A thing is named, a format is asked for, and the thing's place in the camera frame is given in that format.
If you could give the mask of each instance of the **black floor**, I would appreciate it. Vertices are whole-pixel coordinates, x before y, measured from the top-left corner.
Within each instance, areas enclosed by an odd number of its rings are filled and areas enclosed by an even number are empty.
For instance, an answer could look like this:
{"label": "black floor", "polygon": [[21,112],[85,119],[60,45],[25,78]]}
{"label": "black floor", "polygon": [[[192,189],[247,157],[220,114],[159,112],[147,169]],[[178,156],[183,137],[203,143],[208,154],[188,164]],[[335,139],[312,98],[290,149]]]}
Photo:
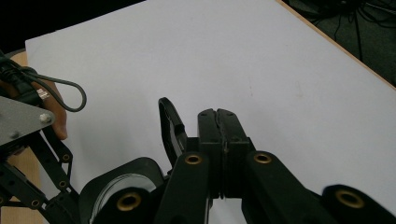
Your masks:
{"label": "black floor", "polygon": [[396,1],[345,0],[357,5],[344,10],[339,6],[335,13],[324,2],[290,0],[290,5],[303,10],[302,14],[323,33],[396,86]]}
{"label": "black floor", "polygon": [[[32,0],[0,1],[0,49],[4,53],[24,49],[26,39],[142,1],[69,0],[52,1],[51,4]],[[326,35],[396,86],[395,0],[284,1],[290,2]]]}

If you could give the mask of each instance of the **finger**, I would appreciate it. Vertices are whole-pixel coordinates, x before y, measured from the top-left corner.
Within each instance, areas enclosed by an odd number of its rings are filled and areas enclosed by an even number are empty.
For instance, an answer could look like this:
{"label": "finger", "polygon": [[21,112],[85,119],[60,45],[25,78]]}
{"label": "finger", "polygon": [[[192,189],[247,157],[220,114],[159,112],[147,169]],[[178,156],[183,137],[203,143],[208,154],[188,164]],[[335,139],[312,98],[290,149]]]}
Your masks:
{"label": "finger", "polygon": [[[55,93],[62,99],[62,96],[59,93],[58,89],[56,88],[55,83],[47,81],[47,80],[43,80],[43,81],[47,85],[49,85],[55,91]],[[33,83],[33,86],[36,89],[40,89],[40,88],[45,89],[36,83]],[[55,115],[55,121],[52,124],[52,128],[55,131],[58,138],[61,140],[66,139],[67,138],[67,129],[66,129],[67,114],[66,114],[66,111],[64,110],[64,108],[61,107],[61,105],[52,96],[44,100],[43,106],[44,106],[44,108],[48,109]]]}

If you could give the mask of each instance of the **screw hole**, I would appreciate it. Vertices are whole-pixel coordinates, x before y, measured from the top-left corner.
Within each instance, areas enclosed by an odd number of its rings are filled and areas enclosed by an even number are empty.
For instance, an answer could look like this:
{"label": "screw hole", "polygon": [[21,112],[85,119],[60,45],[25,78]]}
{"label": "screw hole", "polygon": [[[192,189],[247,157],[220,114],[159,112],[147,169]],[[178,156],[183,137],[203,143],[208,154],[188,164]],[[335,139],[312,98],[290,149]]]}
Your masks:
{"label": "screw hole", "polygon": [[201,163],[202,158],[197,155],[190,155],[186,158],[185,162],[190,165],[196,165]]}
{"label": "screw hole", "polygon": [[270,163],[272,161],[271,157],[264,153],[254,155],[254,160],[262,164]]}
{"label": "screw hole", "polygon": [[61,182],[59,182],[59,187],[61,187],[61,188],[64,188],[64,187],[66,187],[66,185],[67,185],[67,183],[66,183],[66,181],[61,181]]}
{"label": "screw hole", "polygon": [[32,206],[33,207],[37,207],[37,206],[39,206],[40,205],[40,201],[39,200],[33,200],[32,201]]}
{"label": "screw hole", "polygon": [[136,192],[130,192],[122,195],[117,201],[117,208],[121,212],[128,212],[135,209],[142,202],[142,198]]}
{"label": "screw hole", "polygon": [[62,159],[64,159],[64,161],[68,161],[68,160],[70,160],[70,156],[67,155],[67,154],[64,154],[64,155],[62,156]]}
{"label": "screw hole", "polygon": [[335,192],[335,197],[340,203],[352,208],[363,208],[364,206],[363,199],[349,190],[339,189]]}

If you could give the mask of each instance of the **bolt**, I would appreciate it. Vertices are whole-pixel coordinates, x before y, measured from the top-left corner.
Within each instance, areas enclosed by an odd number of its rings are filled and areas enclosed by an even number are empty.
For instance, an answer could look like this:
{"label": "bolt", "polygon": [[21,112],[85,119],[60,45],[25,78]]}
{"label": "bolt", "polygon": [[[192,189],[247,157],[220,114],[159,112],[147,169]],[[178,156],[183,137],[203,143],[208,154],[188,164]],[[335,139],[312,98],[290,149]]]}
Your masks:
{"label": "bolt", "polygon": [[50,123],[52,121],[52,117],[49,114],[41,114],[40,121],[42,123]]}
{"label": "bolt", "polygon": [[13,131],[13,132],[9,133],[8,136],[12,139],[15,139],[20,136],[20,133],[18,133],[17,131]]}
{"label": "bolt", "polygon": [[64,154],[64,155],[62,156],[62,159],[64,159],[64,161],[68,161],[68,160],[70,160],[70,156],[67,155],[67,154]]}
{"label": "bolt", "polygon": [[37,207],[40,205],[40,201],[39,200],[32,200],[32,206],[33,207]]}
{"label": "bolt", "polygon": [[59,187],[64,188],[67,186],[66,181],[62,180],[61,182],[59,182]]}

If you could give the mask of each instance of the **wire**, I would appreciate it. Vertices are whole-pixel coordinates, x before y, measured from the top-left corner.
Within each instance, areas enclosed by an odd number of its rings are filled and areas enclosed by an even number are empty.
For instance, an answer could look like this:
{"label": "wire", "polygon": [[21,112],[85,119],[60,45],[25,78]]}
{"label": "wire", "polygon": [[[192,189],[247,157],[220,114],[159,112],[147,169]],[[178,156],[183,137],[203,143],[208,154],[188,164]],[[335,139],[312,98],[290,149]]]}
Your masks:
{"label": "wire", "polygon": [[19,76],[18,66],[7,57],[0,57],[0,80],[11,84],[21,95],[34,91],[35,89],[27,82],[26,77]]}
{"label": "wire", "polygon": [[289,5],[294,11],[298,12],[300,15],[302,15],[306,19],[329,19],[332,17],[335,17],[337,15],[336,11],[332,11],[329,9],[326,9],[321,12],[310,12],[310,11],[305,11],[300,8],[294,7],[292,5]]}
{"label": "wire", "polygon": [[341,27],[341,14],[338,17],[338,26],[335,29],[335,32],[334,32],[334,35],[333,35],[333,39],[334,39],[335,42],[337,42],[337,33],[338,33],[338,30],[340,29],[340,27]]}
{"label": "wire", "polygon": [[[38,83],[39,85],[43,86],[47,91],[49,91],[49,93],[55,98],[55,100],[67,111],[70,112],[78,112],[80,110],[82,110],[85,107],[85,104],[87,104],[87,95],[85,93],[85,91],[77,84],[71,81],[66,81],[66,80],[62,80],[59,78],[54,78],[54,77],[46,77],[43,75],[39,75],[35,69],[31,68],[31,67],[22,67],[21,70],[26,74],[26,76],[28,76],[33,82]],[[72,86],[75,87],[76,89],[78,89],[78,91],[81,93],[82,96],[82,101],[81,101],[81,105],[78,108],[71,108],[68,105],[66,105],[64,103],[64,101],[61,99],[61,97],[49,86],[47,85],[45,82],[43,82],[41,79],[47,80],[47,81],[52,81],[52,82],[56,82],[56,83],[61,83],[67,86]]]}
{"label": "wire", "polygon": [[349,21],[349,23],[352,23],[355,20],[354,14],[353,12],[350,12],[347,16],[347,21]]}
{"label": "wire", "polygon": [[378,26],[383,27],[383,28],[396,28],[396,26],[387,26],[385,24],[382,24],[381,22],[386,22],[386,21],[390,21],[391,19],[394,19],[394,16],[388,17],[386,19],[383,20],[379,20],[377,19],[375,16],[373,16],[371,13],[369,13],[368,11],[366,11],[364,9],[364,7],[360,7],[358,8],[358,13],[361,15],[361,17],[368,21],[368,22],[373,22],[376,23]]}
{"label": "wire", "polygon": [[358,15],[357,15],[356,11],[353,12],[353,20],[355,21],[356,36],[358,38],[359,60],[361,60],[361,62],[363,62],[363,53],[361,50],[361,31],[359,30]]}
{"label": "wire", "polygon": [[315,26],[318,26],[320,24],[321,21],[323,21],[324,19],[315,19],[310,21],[312,24],[314,24]]}
{"label": "wire", "polygon": [[384,1],[382,1],[382,0],[378,0],[378,2],[382,3],[382,5],[383,5],[384,7],[394,8],[394,7],[392,7],[392,6],[390,5],[390,4],[393,3],[393,0],[390,0],[390,2],[388,2],[388,3],[386,3],[386,2],[384,2]]}
{"label": "wire", "polygon": [[388,12],[389,14],[396,15],[396,9],[385,8],[385,7],[377,6],[377,5],[370,4],[370,3],[366,3],[366,6],[373,7],[373,8],[376,8],[376,9],[380,9],[380,10],[383,10],[385,12]]}
{"label": "wire", "polygon": [[[37,73],[37,71],[31,67],[27,67],[27,66],[20,66],[19,64],[15,63],[14,61],[10,60],[9,58],[4,57],[4,53],[0,50],[0,63],[9,63],[10,65],[12,65],[12,68],[7,69],[2,71],[2,73],[0,75],[8,75],[8,76],[16,76],[17,74],[15,74],[15,70],[19,71],[19,74],[24,75],[23,77],[25,79],[28,79],[31,82],[35,82],[39,85],[41,85],[42,87],[44,87],[51,95],[52,97],[61,105],[61,107],[63,107],[65,110],[70,111],[70,112],[78,112],[80,110],[82,110],[85,105],[87,104],[87,94],[85,93],[84,89],[82,89],[77,83],[71,82],[71,81],[66,81],[66,80],[62,80],[59,78],[54,78],[54,77],[46,77],[43,75],[39,75]],[[75,87],[76,89],[78,89],[78,91],[81,94],[81,105],[77,108],[72,108],[68,105],[66,105],[64,103],[64,101],[62,100],[62,98],[44,81],[40,80],[48,80],[48,81],[52,81],[55,83],[61,83],[67,86],[72,86]]]}

